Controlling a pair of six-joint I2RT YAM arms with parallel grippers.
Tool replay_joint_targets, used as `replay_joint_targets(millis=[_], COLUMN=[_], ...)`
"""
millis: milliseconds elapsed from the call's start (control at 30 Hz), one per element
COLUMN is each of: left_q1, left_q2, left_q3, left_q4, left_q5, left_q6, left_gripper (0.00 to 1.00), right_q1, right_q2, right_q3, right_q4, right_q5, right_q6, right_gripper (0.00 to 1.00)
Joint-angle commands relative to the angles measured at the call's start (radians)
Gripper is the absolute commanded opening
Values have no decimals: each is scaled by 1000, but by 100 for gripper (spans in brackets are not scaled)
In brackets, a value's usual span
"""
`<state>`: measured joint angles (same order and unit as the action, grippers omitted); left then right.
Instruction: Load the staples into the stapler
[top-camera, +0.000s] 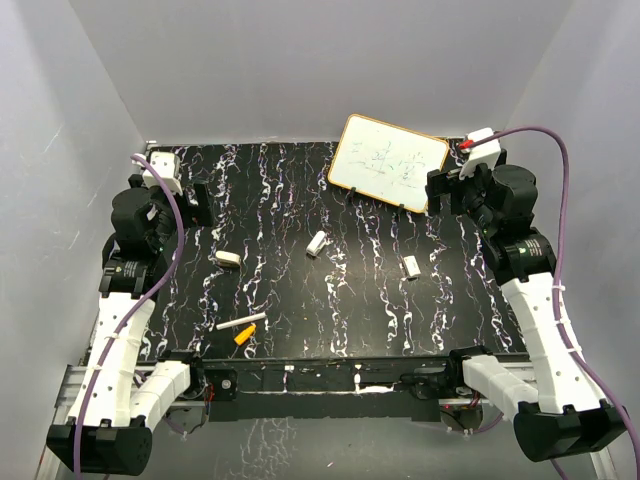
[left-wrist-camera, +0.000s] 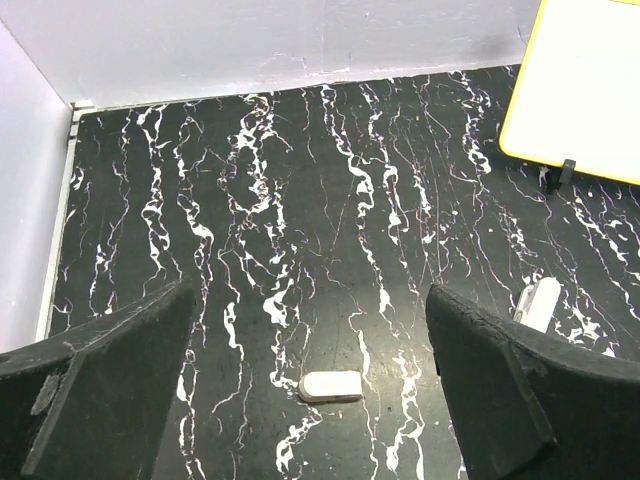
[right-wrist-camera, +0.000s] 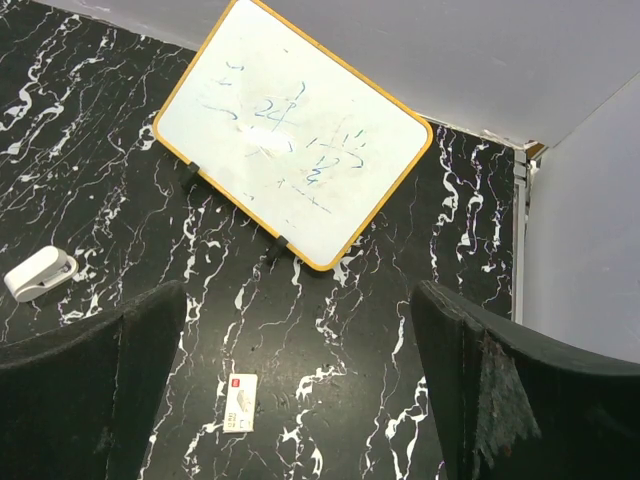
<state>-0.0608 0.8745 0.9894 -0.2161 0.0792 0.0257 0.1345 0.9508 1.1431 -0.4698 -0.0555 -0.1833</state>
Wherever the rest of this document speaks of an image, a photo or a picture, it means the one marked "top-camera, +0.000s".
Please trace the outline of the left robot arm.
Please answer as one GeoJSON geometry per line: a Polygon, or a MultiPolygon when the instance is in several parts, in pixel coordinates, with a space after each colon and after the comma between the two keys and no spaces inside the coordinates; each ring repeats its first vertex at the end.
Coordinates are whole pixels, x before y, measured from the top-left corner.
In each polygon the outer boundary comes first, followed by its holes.
{"type": "Polygon", "coordinates": [[[99,316],[84,377],[67,418],[49,427],[46,446],[69,470],[140,475],[152,435],[181,396],[200,398],[208,385],[193,350],[162,353],[152,371],[137,376],[144,332],[160,289],[175,272],[192,227],[211,225],[205,184],[194,195],[165,193],[142,175],[112,201],[112,235],[102,251],[99,316]]]}

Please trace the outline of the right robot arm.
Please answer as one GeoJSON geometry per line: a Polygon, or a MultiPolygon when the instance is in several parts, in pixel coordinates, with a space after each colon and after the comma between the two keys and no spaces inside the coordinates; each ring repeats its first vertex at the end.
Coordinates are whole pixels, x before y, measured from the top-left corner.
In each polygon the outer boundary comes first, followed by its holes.
{"type": "Polygon", "coordinates": [[[607,447],[625,432],[623,415],[575,358],[578,345],[553,278],[556,257],[532,225],[535,176],[520,166],[481,164],[470,178],[434,170],[425,190],[429,214],[439,213],[448,196],[452,213],[467,215],[477,227],[484,261],[516,316],[535,378],[525,382],[489,349],[474,346],[451,351],[432,383],[460,397],[476,392],[489,400],[512,422],[520,449],[533,462],[607,447]]]}

